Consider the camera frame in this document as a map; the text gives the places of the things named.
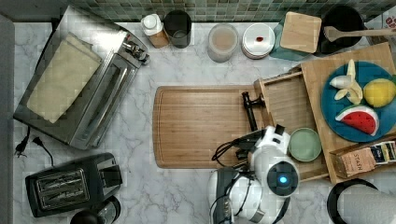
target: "green bowl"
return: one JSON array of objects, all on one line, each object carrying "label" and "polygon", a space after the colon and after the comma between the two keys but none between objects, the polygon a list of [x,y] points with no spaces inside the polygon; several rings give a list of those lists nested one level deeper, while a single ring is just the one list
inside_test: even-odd
[{"label": "green bowl", "polygon": [[290,136],[289,152],[297,161],[313,161],[321,152],[319,135],[308,128],[294,131]]}]

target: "lemon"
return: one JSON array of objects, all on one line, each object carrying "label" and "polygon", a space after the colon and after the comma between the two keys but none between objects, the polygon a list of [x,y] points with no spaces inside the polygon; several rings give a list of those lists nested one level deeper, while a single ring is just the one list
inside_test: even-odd
[{"label": "lemon", "polygon": [[379,78],[369,82],[363,89],[364,99],[373,107],[381,107],[392,102],[396,86],[392,81]]}]

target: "white jar lid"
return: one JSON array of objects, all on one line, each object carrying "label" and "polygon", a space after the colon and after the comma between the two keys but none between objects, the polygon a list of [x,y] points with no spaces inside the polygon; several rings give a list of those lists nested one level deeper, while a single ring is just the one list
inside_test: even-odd
[{"label": "white jar lid", "polygon": [[157,19],[153,15],[148,15],[143,19],[143,25],[146,29],[152,30],[157,25]]},{"label": "white jar lid", "polygon": [[143,32],[146,35],[155,35],[163,29],[160,17],[157,14],[151,14],[143,18],[142,21]]},{"label": "white jar lid", "polygon": [[245,50],[255,56],[269,53],[275,44],[275,33],[264,23],[255,23],[249,26],[242,38]]}]

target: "black cup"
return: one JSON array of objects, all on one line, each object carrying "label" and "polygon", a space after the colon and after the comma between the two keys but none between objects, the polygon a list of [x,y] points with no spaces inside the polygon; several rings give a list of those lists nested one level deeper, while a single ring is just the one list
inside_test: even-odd
[{"label": "black cup", "polygon": [[341,37],[330,42],[324,35],[323,28],[325,26],[333,26],[340,31],[359,31],[364,30],[364,21],[361,14],[353,7],[336,6],[332,8],[322,18],[322,25],[318,40],[316,56],[325,56],[336,52],[339,49],[349,48],[357,44],[361,40],[360,37]]},{"label": "black cup", "polygon": [[181,10],[169,12],[163,21],[163,27],[175,47],[184,49],[190,44],[191,18],[186,12]]}]

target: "kitchen counter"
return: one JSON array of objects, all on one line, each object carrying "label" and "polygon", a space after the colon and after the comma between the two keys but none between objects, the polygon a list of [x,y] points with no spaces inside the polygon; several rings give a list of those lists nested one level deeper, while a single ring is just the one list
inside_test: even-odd
[{"label": "kitchen counter", "polygon": [[[120,23],[138,36],[149,48],[151,61],[137,73],[127,91],[106,139],[93,150],[78,150],[65,146],[43,133],[40,136],[54,158],[54,163],[111,152],[120,164],[123,185],[116,195],[122,211],[117,223],[209,223],[209,204],[206,184],[212,170],[161,169],[154,160],[152,144],[152,108],[155,91],[169,85],[246,85],[257,78],[268,78],[287,72],[297,62],[271,57],[253,61],[240,48],[227,63],[214,63],[206,53],[207,35],[215,23],[195,23],[191,45],[185,49],[168,46],[155,49],[145,38],[139,23]],[[249,23],[234,23],[242,36]],[[15,23],[15,79],[14,106],[21,99],[41,50],[50,35],[49,23]],[[367,46],[365,38],[354,48]],[[26,135],[26,126],[14,121],[14,146]],[[51,217],[34,218],[27,200],[24,178],[50,167],[50,157],[33,143],[29,143],[27,158],[14,158],[13,223],[68,224],[77,212]],[[396,169],[369,175],[366,180],[386,193],[396,193]],[[326,202],[332,188],[329,180],[302,183],[291,197],[289,211],[279,223],[332,223]]]}]

